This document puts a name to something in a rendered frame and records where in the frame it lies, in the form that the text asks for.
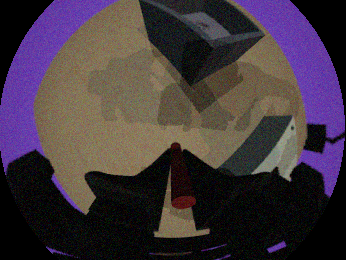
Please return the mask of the dark red peg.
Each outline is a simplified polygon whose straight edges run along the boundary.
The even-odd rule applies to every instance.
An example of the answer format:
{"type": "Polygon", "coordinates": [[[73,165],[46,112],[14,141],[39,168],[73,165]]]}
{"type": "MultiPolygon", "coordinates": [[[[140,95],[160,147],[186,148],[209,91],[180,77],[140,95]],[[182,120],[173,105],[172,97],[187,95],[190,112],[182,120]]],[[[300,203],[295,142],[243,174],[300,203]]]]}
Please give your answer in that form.
{"type": "Polygon", "coordinates": [[[170,145],[172,157],[170,157],[170,205],[176,209],[189,209],[197,203],[194,195],[190,175],[186,169],[184,154],[180,143],[173,142],[170,145]]]}

